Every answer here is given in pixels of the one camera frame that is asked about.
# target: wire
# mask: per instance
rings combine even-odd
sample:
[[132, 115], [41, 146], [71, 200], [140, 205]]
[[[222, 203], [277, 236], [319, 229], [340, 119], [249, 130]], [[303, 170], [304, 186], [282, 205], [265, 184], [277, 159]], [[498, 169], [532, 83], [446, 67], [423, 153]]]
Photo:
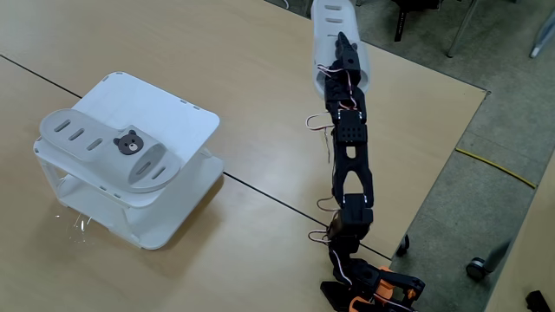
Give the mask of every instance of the wire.
[[333, 220], [336, 219], [336, 216], [337, 216], [338, 213], [339, 213], [339, 210], [335, 211], [335, 212], [331, 215], [331, 221], [330, 221], [330, 223], [333, 222]]
[[485, 159], [485, 158], [482, 158], [482, 157], [480, 157], [480, 156], [478, 156], [478, 155], [475, 155], [475, 154], [473, 154], [473, 153], [470, 153], [470, 152], [465, 151], [465, 150], [463, 150], [463, 149], [460, 149], [460, 148], [458, 148], [458, 147], [456, 147], [454, 150], [457, 151], [457, 152], [459, 152], [459, 153], [463, 153], [463, 154], [465, 154], [466, 156], [470, 156], [470, 157], [472, 157], [472, 158], [474, 158], [474, 159], [477, 159], [477, 160], [479, 160], [479, 161], [485, 162], [486, 164], [488, 164], [488, 165], [490, 165], [490, 166], [493, 166], [493, 167], [495, 167], [495, 168], [501, 170], [502, 172], [504, 172], [504, 173], [506, 173], [506, 174], [508, 174], [508, 175], [511, 175], [511, 176], [513, 176], [514, 178], [516, 178], [516, 179], [518, 179], [518, 180], [520, 180], [520, 181], [522, 181], [522, 182], [528, 184], [528, 186], [530, 186], [532, 189], [535, 189], [535, 188], [537, 187], [534, 183], [528, 181], [527, 179], [522, 178], [522, 177], [519, 176], [518, 174], [516, 174], [516, 173], [510, 171], [509, 169], [506, 169], [505, 167], [502, 167], [502, 166], [500, 166], [500, 165], [497, 165], [496, 163], [494, 163], [494, 162], [492, 162], [492, 161], [490, 161], [490, 160], [487, 160], [487, 159]]
[[318, 126], [318, 127], [311, 127], [311, 126], [310, 126], [310, 120], [311, 120], [312, 118], [315, 118], [315, 117], [318, 117], [318, 116], [324, 116], [324, 115], [327, 115], [327, 114], [329, 114], [329, 113], [328, 113], [328, 112], [325, 112], [325, 113], [310, 115], [310, 116], [308, 116], [308, 117], [306, 118], [306, 121], [304, 122], [304, 124], [305, 124], [306, 127], [309, 128], [309, 130], [311, 130], [311, 131], [320, 131], [320, 130], [322, 130], [322, 129], [326, 129], [326, 128], [329, 128], [329, 127], [334, 127], [333, 124], [324, 125], [324, 126]]
[[[322, 239], [320, 238], [313, 238], [310, 236], [310, 234], [312, 233], [324, 233], [325, 235], [322, 237]], [[309, 232], [309, 240], [311, 240], [312, 242], [317, 242], [317, 243], [321, 243], [321, 244], [329, 244], [331, 241], [330, 240], [323, 240], [324, 237], [328, 236], [328, 232], [326, 230], [312, 230]]]
[[326, 148], [328, 149], [328, 164], [330, 163], [330, 143], [328, 142], [328, 128], [323, 129], [323, 138], [326, 139]]
[[388, 300], [388, 299], [386, 299], [386, 298], [384, 298], [384, 297], [382, 297], [382, 296], [380, 296], [380, 295], [378, 295], [378, 294], [374, 294], [374, 296], [379, 297], [379, 298], [378, 298], [379, 300], [383, 300], [384, 302], [387, 302], [387, 303], [389, 303], [389, 304], [392, 304], [392, 305], [394, 305], [394, 306], [396, 306], [396, 307], [406, 309], [407, 311], [410, 311], [410, 312], [418, 312], [418, 311], [416, 311], [416, 310], [414, 310], [414, 309], [407, 308], [407, 307], [405, 307], [404, 305], [401, 305], [401, 304], [399, 304], [399, 303], [392, 302], [392, 301], [390, 301], [390, 300]]
[[336, 253], [335, 250], [331, 250], [331, 251], [333, 251], [333, 253], [336, 255], [336, 258], [337, 258], [337, 266], [339, 267], [339, 271], [341, 272], [341, 276], [343, 276], [343, 278], [344, 278], [345, 280], [347, 280], [347, 282], [349, 282], [349, 284], [352, 286], [352, 285], [353, 285], [353, 282], [351, 282], [351, 281], [349, 280], [349, 278], [345, 276], [345, 273], [343, 273], [343, 268], [341, 267], [341, 260], [339, 260], [339, 256], [337, 255], [337, 253]]
[[341, 208], [323, 208], [320, 203], [322, 203], [323, 201], [327, 201], [333, 198], [333, 195], [329, 196], [328, 198], [320, 198], [319, 200], [316, 201], [316, 206], [321, 210], [321, 211], [326, 211], [326, 212], [335, 212], [335, 211], [340, 211]]
[[[338, 73], [342, 70], [345, 70], [344, 68], [338, 68], [338, 69], [330, 69], [325, 67], [323, 64], [317, 64], [317, 68], [324, 74], [327, 75], [328, 77], [331, 77], [331, 75], [329, 73]], [[347, 73], [347, 82], [349, 83], [349, 97], [350, 100], [353, 102], [354, 106], [351, 107], [346, 107], [344, 106], [342, 103], [339, 103], [339, 105], [344, 108], [344, 109], [356, 109], [356, 101], [353, 98], [353, 86], [350, 82], [350, 75], [349, 75], [349, 71], [345, 70], [345, 73]]]

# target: caster wheel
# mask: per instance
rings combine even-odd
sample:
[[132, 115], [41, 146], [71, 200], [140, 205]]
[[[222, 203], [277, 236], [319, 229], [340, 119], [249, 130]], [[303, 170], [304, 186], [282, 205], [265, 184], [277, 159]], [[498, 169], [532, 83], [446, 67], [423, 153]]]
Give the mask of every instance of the caster wheel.
[[405, 238], [401, 241], [399, 245], [399, 249], [395, 253], [398, 257], [403, 257], [407, 254], [408, 247], [410, 247], [410, 241], [408, 240], [408, 235], [405, 235]]
[[476, 257], [467, 265], [467, 275], [474, 281], [480, 281], [486, 277], [487, 272], [484, 269], [484, 262], [484, 259]]

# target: wooden table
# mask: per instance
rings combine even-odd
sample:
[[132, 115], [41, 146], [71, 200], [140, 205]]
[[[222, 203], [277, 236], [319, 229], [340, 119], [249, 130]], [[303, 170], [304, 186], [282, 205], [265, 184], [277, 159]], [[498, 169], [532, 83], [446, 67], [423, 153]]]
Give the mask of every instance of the wooden table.
[[0, 78], [0, 310], [331, 311], [327, 249], [306, 238], [317, 223], [233, 179], [161, 250], [94, 221], [82, 232], [87, 219], [57, 203], [31, 151], [44, 115], [78, 99], [5, 60]]
[[487, 305], [487, 312], [528, 311], [525, 298], [540, 290], [555, 309], [555, 157], [552, 157]]
[[[262, 0], [0, 5], [3, 55], [79, 95], [120, 70], [213, 111], [209, 148], [228, 173], [330, 221], [315, 207], [331, 188], [323, 136], [304, 127], [324, 111], [311, 21]], [[390, 257], [486, 93], [375, 47], [369, 58], [375, 222], [363, 242]]]

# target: slot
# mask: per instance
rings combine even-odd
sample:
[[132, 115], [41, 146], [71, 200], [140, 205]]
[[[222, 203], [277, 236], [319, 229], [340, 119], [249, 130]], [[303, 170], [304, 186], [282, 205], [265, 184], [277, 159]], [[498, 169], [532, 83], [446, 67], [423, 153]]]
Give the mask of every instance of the slot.
[[153, 179], [158, 178], [158, 176], [160, 176], [164, 172], [164, 170], [166, 170], [166, 168], [161, 167], [161, 169], [159, 169], [159, 171], [156, 174], [153, 175]]
[[326, 22], [328, 23], [343, 23], [341, 18], [326, 18]]
[[65, 120], [60, 126], [54, 128], [55, 132], [60, 132], [63, 128], [67, 127], [71, 123], [71, 120]]
[[95, 149], [95, 147], [99, 146], [101, 143], [102, 143], [102, 138], [98, 138], [87, 147], [87, 150], [92, 151]]
[[347, 156], [349, 156], [350, 159], [356, 157], [356, 149], [354, 146], [347, 146]]
[[324, 8], [328, 10], [341, 10], [341, 5], [324, 5]]
[[149, 166], [150, 166], [150, 161], [148, 161], [144, 166], [142, 166], [139, 169], [139, 171], [136, 173], [136, 175], [139, 175], [139, 174], [143, 173]]
[[84, 132], [85, 132], [85, 129], [81, 128], [81, 129], [77, 130], [76, 133], [73, 133], [73, 134], [68, 138], [68, 140], [75, 140], [75, 139], [79, 138], [79, 136], [80, 136], [81, 134], [83, 134]]

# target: yellow cable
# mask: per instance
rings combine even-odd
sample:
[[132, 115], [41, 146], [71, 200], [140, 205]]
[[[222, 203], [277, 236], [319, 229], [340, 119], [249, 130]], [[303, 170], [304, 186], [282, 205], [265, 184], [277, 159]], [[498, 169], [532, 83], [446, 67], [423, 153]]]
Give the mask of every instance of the yellow cable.
[[458, 147], [455, 148], [454, 150], [457, 151], [457, 152], [459, 152], [459, 153], [463, 153], [463, 154], [465, 154], [466, 156], [470, 156], [470, 157], [472, 157], [472, 158], [474, 158], [474, 159], [477, 159], [477, 160], [479, 160], [479, 161], [485, 162], [486, 164], [488, 164], [488, 165], [490, 165], [490, 166], [494, 166], [494, 167], [496, 167], [497, 169], [501, 170], [502, 172], [507, 173], [507, 174], [509, 174], [509, 175], [512, 175], [514, 178], [519, 179], [520, 181], [522, 181], [522, 182], [528, 184], [528, 186], [530, 186], [532, 189], [535, 189], [535, 188], [537, 187], [534, 183], [528, 181], [527, 179], [524, 179], [524, 178], [520, 177], [518, 174], [516, 174], [516, 173], [510, 171], [509, 169], [506, 169], [506, 168], [504, 168], [504, 167], [502, 167], [502, 166], [497, 165], [496, 163], [494, 163], [494, 162], [492, 162], [492, 161], [490, 161], [490, 160], [481, 158], [481, 157], [478, 156], [478, 155], [475, 155], [475, 154], [473, 154], [473, 153], [467, 152], [467, 151], [462, 150], [462, 149], [460, 149], [460, 148], [458, 148]]

